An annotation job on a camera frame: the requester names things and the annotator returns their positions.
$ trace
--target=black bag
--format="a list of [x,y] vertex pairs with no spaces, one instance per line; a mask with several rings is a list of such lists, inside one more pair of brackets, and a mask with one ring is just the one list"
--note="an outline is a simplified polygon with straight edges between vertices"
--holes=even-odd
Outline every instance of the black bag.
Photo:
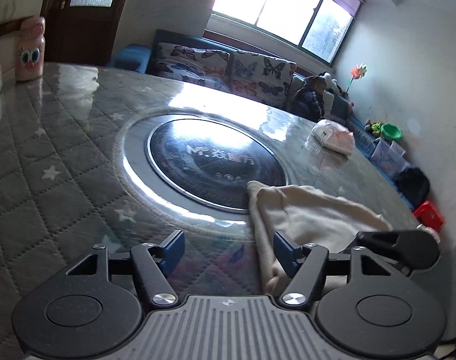
[[428,197],[430,183],[420,168],[407,168],[394,179],[400,192],[418,208]]

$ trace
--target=cartoon eye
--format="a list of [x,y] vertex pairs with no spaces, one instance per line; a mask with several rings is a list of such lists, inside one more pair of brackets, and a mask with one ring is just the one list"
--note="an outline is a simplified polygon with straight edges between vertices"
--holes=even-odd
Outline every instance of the cartoon eye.
[[21,66],[25,66],[28,62],[30,62],[30,51],[25,50],[22,52],[20,57]]
[[38,48],[31,51],[31,61],[34,64],[40,61],[40,50]]

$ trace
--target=green bowl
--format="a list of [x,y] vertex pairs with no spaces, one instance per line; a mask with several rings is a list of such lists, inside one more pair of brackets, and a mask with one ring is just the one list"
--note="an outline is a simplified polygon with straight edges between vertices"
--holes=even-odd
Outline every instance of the green bowl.
[[398,140],[403,136],[403,133],[399,128],[389,123],[381,126],[381,134],[389,140]]

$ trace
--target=towel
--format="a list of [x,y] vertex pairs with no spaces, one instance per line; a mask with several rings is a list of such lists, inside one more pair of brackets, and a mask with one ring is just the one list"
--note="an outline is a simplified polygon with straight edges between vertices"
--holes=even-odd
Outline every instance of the towel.
[[359,231],[392,230],[382,215],[311,186],[268,187],[250,181],[248,193],[262,287],[267,294],[280,295],[290,281],[273,253],[275,232],[282,230],[298,244],[312,242],[338,253]]

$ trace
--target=silver screw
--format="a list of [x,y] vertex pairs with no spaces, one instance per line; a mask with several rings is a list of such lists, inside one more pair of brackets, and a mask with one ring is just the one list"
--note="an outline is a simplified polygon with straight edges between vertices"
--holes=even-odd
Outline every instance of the silver screw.
[[299,294],[298,292],[291,292],[290,294],[286,294],[281,299],[284,303],[290,304],[292,306],[297,306],[306,302],[306,297],[303,294]]
[[174,302],[176,302],[176,296],[173,294],[156,294],[153,297],[153,303],[159,304],[161,306],[174,304]]

